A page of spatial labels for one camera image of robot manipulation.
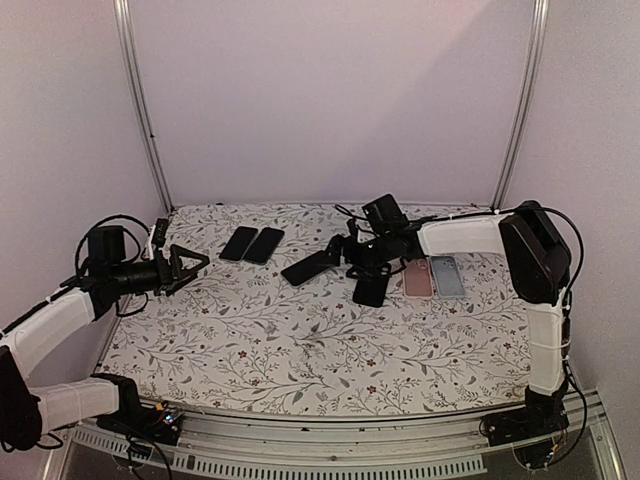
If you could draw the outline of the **teal phone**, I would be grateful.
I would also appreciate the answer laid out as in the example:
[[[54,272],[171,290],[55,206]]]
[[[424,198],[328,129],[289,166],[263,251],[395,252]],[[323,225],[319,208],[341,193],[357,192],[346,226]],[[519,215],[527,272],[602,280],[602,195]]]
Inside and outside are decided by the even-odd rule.
[[[280,244],[285,232],[266,227],[260,231],[243,256],[243,260],[256,265],[264,265]]]

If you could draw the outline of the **pink phone case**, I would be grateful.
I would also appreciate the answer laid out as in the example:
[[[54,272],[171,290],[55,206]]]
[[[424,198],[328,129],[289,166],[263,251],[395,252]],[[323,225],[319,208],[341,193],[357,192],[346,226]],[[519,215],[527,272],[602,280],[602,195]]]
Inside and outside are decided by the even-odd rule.
[[[431,268],[427,259],[412,260],[403,271],[404,294],[408,298],[430,299],[434,296]]]

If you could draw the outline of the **black phone case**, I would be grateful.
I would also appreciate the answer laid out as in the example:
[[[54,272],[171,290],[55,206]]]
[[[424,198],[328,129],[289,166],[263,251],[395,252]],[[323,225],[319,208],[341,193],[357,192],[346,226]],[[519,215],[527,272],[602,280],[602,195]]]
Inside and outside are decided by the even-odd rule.
[[[388,277],[358,280],[352,296],[353,302],[361,306],[381,308],[386,298],[388,283]]]

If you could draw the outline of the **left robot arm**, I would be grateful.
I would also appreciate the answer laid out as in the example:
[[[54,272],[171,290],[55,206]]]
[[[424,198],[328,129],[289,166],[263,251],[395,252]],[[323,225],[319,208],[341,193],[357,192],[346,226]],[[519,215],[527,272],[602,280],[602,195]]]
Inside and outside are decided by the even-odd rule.
[[[172,442],[176,426],[166,413],[142,404],[134,380],[95,374],[82,381],[29,388],[27,380],[53,350],[77,331],[119,309],[131,295],[170,296],[207,267],[207,255],[179,245],[162,249],[169,222],[160,218],[146,228],[147,241],[126,256],[130,231],[112,215],[80,240],[75,273],[50,296],[1,332],[1,446],[7,451],[37,447],[43,436],[94,418],[99,427],[121,434]]]

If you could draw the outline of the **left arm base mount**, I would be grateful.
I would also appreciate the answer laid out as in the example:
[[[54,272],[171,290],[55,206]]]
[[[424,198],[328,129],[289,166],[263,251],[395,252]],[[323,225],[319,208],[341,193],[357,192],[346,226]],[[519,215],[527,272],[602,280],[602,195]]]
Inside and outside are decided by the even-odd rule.
[[[99,428],[121,435],[141,434],[141,439],[161,445],[176,446],[182,432],[183,412],[167,402],[155,406],[140,402],[123,406],[117,412],[96,418]]]

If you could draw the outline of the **white phone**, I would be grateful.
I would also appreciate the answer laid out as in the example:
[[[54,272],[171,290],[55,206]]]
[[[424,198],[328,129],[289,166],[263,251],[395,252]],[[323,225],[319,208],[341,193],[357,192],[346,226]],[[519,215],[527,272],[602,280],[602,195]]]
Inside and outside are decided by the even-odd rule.
[[[301,287],[317,276],[339,266],[341,258],[342,254],[339,252],[321,250],[285,268],[281,271],[281,276],[289,285]]]

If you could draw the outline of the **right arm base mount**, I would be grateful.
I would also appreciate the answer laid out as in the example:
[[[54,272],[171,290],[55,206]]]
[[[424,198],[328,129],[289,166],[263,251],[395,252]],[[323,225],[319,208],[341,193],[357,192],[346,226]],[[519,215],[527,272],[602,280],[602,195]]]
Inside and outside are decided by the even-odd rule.
[[[527,470],[541,470],[560,459],[560,446],[568,426],[569,421],[563,406],[556,411],[522,407],[483,416],[478,430],[492,447],[543,437],[540,442],[512,450],[520,466]]]

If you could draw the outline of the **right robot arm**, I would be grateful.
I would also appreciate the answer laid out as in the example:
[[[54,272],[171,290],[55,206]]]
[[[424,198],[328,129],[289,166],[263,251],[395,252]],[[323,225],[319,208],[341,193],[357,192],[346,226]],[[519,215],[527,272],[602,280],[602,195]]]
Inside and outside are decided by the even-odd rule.
[[[529,322],[528,390],[545,397],[561,390],[567,382],[564,357],[570,329],[566,322],[574,280],[571,251],[551,219],[555,210],[529,200],[511,210],[411,220],[396,199],[385,194],[362,211],[372,239],[358,240],[359,219],[352,216],[348,235],[334,236],[324,250],[325,264],[346,263],[352,278],[373,280],[384,276],[384,265],[395,260],[471,253],[503,256]]]

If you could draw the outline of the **light blue phone case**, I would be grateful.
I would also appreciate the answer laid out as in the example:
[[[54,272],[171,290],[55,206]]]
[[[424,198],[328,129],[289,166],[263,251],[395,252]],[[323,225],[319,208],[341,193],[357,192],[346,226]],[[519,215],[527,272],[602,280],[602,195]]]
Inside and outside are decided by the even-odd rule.
[[[430,263],[437,294],[443,299],[463,298],[465,289],[455,259],[432,256]]]

